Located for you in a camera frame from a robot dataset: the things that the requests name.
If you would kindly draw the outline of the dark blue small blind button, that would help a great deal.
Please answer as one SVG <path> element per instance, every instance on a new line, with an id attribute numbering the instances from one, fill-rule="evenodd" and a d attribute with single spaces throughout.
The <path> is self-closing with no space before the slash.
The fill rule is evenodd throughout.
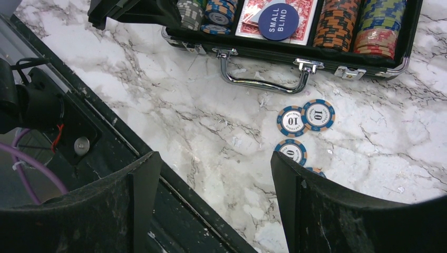
<path id="1" fill-rule="evenodd" d="M 265 39 L 283 41 L 297 30 L 299 15 L 297 10 L 287 3 L 275 3 L 265 7 L 258 19 L 258 29 Z"/>

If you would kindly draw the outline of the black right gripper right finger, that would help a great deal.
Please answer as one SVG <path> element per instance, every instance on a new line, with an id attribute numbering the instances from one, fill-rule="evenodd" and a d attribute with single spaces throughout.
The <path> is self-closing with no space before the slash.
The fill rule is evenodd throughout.
<path id="1" fill-rule="evenodd" d="M 275 151 L 271 172 L 289 252 L 446 252 L 446 196 L 371 197 Z"/>

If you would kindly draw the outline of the red playing card deck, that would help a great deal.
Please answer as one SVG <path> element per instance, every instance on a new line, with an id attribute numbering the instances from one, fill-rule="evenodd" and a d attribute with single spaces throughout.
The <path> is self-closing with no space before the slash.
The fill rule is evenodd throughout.
<path id="1" fill-rule="evenodd" d="M 236 36 L 306 45 L 318 1 L 244 1 Z"/>

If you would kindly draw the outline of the black poker set case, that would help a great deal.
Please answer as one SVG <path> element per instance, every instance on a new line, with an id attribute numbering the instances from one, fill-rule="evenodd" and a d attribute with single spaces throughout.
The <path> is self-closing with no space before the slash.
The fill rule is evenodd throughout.
<path id="1" fill-rule="evenodd" d="M 301 92 L 318 70 L 393 79 L 409 65 L 421 1 L 92 1 L 89 22 L 158 24 L 172 46 L 215 53 L 231 84 Z M 292 87 L 233 76 L 232 56 L 298 67 Z"/>

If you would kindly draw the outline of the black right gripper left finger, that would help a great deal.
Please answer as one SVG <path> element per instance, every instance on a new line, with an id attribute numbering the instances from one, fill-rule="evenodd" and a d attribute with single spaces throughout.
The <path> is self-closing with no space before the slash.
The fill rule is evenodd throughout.
<path id="1" fill-rule="evenodd" d="M 150 152 L 42 205 L 1 209 L 1 252 L 148 252 L 161 167 Z"/>

